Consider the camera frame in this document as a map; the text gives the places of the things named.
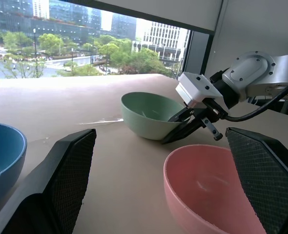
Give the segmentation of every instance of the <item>building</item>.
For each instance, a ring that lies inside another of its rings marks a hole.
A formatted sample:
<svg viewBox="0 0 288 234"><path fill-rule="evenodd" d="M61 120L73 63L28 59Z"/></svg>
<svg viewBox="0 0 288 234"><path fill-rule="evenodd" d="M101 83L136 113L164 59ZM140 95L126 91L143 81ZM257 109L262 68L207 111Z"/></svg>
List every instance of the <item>building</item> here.
<svg viewBox="0 0 288 234"><path fill-rule="evenodd" d="M50 18L50 6L49 0L33 0L33 16L49 19Z"/></svg>
<svg viewBox="0 0 288 234"><path fill-rule="evenodd" d="M92 28L95 37L99 37L101 29L101 11L90 7L76 5L60 0L50 0L50 17L62 22Z"/></svg>
<svg viewBox="0 0 288 234"><path fill-rule="evenodd" d="M69 6L67 2L55 2L61 5L65 3L66 6ZM0 30L22 32L28 37L33 37L33 29L35 28L37 37L44 33L58 34L62 37L71 38L75 43L88 42L91 35L94 34L94 36L97 37L100 33L98 30L100 28L100 17L95 24L93 23L95 27L77 25L74 22L68 22L66 20L41 18L33 16L32 3L32 0L19 0L19 2L17 0L0 0ZM53 8L51 13L53 12L56 15L56 9L59 8ZM90 17L91 21L97 18L97 11L92 10L92 12L95 16Z"/></svg>
<svg viewBox="0 0 288 234"><path fill-rule="evenodd" d="M113 13L111 35L124 39L135 40L136 18Z"/></svg>
<svg viewBox="0 0 288 234"><path fill-rule="evenodd" d="M0 0L0 16L3 14L33 16L32 0Z"/></svg>
<svg viewBox="0 0 288 234"><path fill-rule="evenodd" d="M142 41L133 42L133 51L143 46L158 53L166 65L181 62L185 54L190 31L163 23L144 22Z"/></svg>
<svg viewBox="0 0 288 234"><path fill-rule="evenodd" d="M18 18L32 17L32 0L0 0L0 29L9 31L18 31L22 21Z"/></svg>
<svg viewBox="0 0 288 234"><path fill-rule="evenodd" d="M189 30L163 23L147 21L142 42L175 49L186 48Z"/></svg>

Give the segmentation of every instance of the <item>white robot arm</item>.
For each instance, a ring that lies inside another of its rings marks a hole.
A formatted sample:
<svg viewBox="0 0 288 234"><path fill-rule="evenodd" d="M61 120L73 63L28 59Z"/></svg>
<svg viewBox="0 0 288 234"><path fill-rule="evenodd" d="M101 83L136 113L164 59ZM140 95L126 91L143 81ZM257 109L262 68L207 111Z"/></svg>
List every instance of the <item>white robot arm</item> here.
<svg viewBox="0 0 288 234"><path fill-rule="evenodd" d="M185 138L200 127L207 127L215 140L222 134L212 125L219 119L244 121L265 111L280 99L288 100L288 55L272 57L262 52L249 52L236 59L225 71L214 74L210 79L204 75L183 72L178 79L176 91L186 107L169 121L184 121L168 134L163 143ZM229 109L248 97L274 97L264 106L243 117L230 117Z"/></svg>

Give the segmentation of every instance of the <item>white wall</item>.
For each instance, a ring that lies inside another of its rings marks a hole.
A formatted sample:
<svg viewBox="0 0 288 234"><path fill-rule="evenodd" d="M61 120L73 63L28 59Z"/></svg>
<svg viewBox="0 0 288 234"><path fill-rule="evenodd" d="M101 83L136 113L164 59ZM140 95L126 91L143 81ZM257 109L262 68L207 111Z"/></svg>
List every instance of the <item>white wall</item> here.
<svg viewBox="0 0 288 234"><path fill-rule="evenodd" d="M288 0L228 0L206 75L230 67L238 56L248 51L288 54Z"/></svg>
<svg viewBox="0 0 288 234"><path fill-rule="evenodd" d="M99 0L214 31L222 0Z"/></svg>

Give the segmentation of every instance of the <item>street lamp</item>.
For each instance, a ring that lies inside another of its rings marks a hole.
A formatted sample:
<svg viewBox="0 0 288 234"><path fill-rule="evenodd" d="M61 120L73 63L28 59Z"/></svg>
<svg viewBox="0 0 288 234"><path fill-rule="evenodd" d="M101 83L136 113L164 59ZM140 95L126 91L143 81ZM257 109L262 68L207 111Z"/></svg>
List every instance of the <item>street lamp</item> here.
<svg viewBox="0 0 288 234"><path fill-rule="evenodd" d="M106 75L107 75L107 64L108 64L108 44L107 44L107 55L106 55Z"/></svg>
<svg viewBox="0 0 288 234"><path fill-rule="evenodd" d="M35 39L35 57L36 57L36 78L38 78L38 59L37 59L37 39L36 39L36 29L33 29L34 39Z"/></svg>
<svg viewBox="0 0 288 234"><path fill-rule="evenodd" d="M91 60L90 64L93 64L94 63L94 33L92 33L92 56L90 60Z"/></svg>
<svg viewBox="0 0 288 234"><path fill-rule="evenodd" d="M74 63L74 48L71 48L71 71L73 69L73 63Z"/></svg>

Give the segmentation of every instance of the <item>table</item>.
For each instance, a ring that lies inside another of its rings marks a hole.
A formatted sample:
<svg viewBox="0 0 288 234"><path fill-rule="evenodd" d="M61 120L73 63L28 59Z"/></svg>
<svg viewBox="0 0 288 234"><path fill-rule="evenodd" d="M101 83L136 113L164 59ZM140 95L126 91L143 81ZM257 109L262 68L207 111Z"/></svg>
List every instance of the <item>table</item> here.
<svg viewBox="0 0 288 234"><path fill-rule="evenodd" d="M226 137L215 141L207 129L168 145L132 133L121 118L120 97L144 91L183 102L177 81L162 75L0 80L0 122L25 133L28 149L21 175L0 209L21 180L47 155L54 143L86 128L96 128L89 184L74 234L183 234L168 210L163 188L167 155L189 144L228 147ZM231 110L241 116L257 106L240 103ZM220 120L226 127L260 132L288 148L288 116L266 111L245 122Z"/></svg>

